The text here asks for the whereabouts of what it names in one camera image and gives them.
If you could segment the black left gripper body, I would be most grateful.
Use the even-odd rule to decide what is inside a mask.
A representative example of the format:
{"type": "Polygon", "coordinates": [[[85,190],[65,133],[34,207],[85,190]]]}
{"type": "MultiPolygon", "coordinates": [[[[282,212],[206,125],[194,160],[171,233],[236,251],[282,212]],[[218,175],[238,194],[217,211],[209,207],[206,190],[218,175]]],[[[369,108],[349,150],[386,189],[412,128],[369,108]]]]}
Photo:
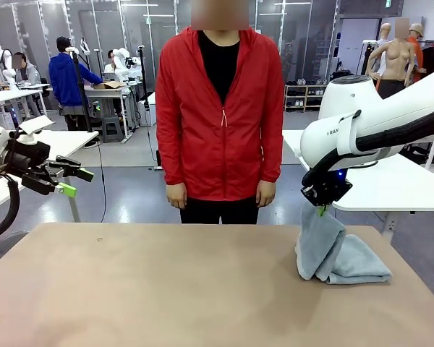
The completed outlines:
{"type": "Polygon", "coordinates": [[[43,164],[49,157],[51,146],[44,142],[26,145],[13,142],[9,145],[9,172],[23,174],[43,164]]]}

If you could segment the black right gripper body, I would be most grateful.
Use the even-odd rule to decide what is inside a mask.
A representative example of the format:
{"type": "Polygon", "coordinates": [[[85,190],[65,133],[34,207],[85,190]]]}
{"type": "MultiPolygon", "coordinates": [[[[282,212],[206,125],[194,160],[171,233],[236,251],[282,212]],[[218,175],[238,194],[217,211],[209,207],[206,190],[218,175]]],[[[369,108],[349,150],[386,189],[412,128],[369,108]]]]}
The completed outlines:
{"type": "Polygon", "coordinates": [[[315,175],[308,171],[302,179],[301,193],[314,206],[327,206],[339,201],[351,188],[348,171],[340,169],[315,175]]]}

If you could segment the person's left hand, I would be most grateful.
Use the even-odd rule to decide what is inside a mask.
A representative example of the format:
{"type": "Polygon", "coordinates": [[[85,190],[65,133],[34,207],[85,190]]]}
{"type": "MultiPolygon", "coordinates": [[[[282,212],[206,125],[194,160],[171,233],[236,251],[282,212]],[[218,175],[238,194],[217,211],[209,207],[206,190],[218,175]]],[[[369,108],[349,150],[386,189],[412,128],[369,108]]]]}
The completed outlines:
{"type": "Polygon", "coordinates": [[[266,207],[272,203],[276,196],[276,184],[260,180],[256,190],[256,203],[258,207],[266,207]]]}

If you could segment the person's right hand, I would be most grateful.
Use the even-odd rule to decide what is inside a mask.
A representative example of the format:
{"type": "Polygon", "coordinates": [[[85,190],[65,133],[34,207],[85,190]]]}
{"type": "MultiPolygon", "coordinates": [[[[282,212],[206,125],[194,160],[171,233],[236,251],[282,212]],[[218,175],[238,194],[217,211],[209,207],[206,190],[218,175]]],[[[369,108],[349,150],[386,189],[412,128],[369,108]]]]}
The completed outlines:
{"type": "Polygon", "coordinates": [[[166,185],[166,197],[169,204],[177,209],[185,209],[187,204],[187,190],[183,183],[166,185]]]}

